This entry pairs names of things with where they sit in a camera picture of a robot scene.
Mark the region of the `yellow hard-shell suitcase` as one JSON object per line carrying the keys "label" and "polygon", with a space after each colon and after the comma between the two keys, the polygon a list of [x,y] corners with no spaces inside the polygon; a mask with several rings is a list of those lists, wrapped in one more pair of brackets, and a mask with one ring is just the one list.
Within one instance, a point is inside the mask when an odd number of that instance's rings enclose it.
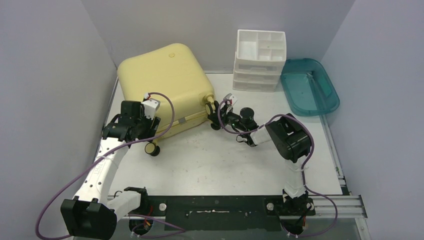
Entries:
{"label": "yellow hard-shell suitcase", "polygon": [[215,90],[190,48],[173,43],[130,57],[117,68],[117,77],[126,101],[144,100],[154,92],[160,102],[156,134],[163,139],[208,121],[215,109]]}

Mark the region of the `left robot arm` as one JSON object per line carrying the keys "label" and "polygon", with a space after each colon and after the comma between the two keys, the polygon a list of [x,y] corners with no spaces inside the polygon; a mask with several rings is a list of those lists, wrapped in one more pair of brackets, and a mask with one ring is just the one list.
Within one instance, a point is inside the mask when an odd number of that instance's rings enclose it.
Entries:
{"label": "left robot arm", "polygon": [[124,100],[120,113],[104,127],[92,167],[73,199],[64,199],[60,212],[71,236],[109,240],[120,219],[129,212],[145,214],[150,202],[137,187],[125,189],[108,200],[109,190],[121,161],[136,140],[152,138],[161,119],[156,116],[160,101]]}

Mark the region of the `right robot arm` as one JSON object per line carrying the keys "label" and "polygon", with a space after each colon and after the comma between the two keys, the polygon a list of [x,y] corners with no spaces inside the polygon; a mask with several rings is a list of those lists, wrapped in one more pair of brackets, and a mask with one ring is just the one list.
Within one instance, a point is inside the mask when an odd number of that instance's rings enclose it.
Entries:
{"label": "right robot arm", "polygon": [[272,142],[284,160],[282,207],[289,215],[306,216],[314,210],[306,188],[304,164],[314,149],[313,140],[291,114],[278,114],[263,125],[254,120],[255,112],[245,107],[236,114],[230,100],[215,101],[208,119],[214,130],[223,129],[236,136],[236,141],[250,147]]}

